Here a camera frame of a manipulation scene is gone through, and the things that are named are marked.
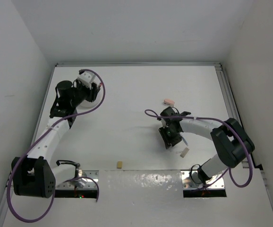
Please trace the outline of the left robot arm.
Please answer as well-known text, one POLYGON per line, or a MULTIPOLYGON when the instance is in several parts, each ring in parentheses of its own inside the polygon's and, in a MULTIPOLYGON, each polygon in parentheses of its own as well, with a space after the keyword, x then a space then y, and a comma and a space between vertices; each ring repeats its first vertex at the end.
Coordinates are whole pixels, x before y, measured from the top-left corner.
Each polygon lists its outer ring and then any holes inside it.
POLYGON ((57 84, 50 117, 39 142, 20 164, 18 157, 12 161, 16 195, 49 198, 57 185, 77 177, 78 163, 60 160, 56 166, 52 166, 51 158, 62 137, 71 129, 77 107, 83 101, 94 102, 100 89, 95 82, 90 84, 80 79, 74 82, 64 80, 57 84))

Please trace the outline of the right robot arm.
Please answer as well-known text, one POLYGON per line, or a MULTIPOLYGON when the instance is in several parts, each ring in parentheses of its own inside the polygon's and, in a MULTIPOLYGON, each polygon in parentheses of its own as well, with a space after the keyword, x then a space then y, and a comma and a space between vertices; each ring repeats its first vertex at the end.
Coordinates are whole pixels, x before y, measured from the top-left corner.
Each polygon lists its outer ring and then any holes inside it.
POLYGON ((166 148, 174 147, 183 140, 182 133, 204 137, 214 144, 216 154, 199 165, 192 180, 206 184, 221 171, 231 171, 244 159, 249 159, 255 145, 240 123, 229 118, 192 117, 190 112, 176 112, 172 107, 164 109, 157 120, 162 122, 159 133, 166 148))

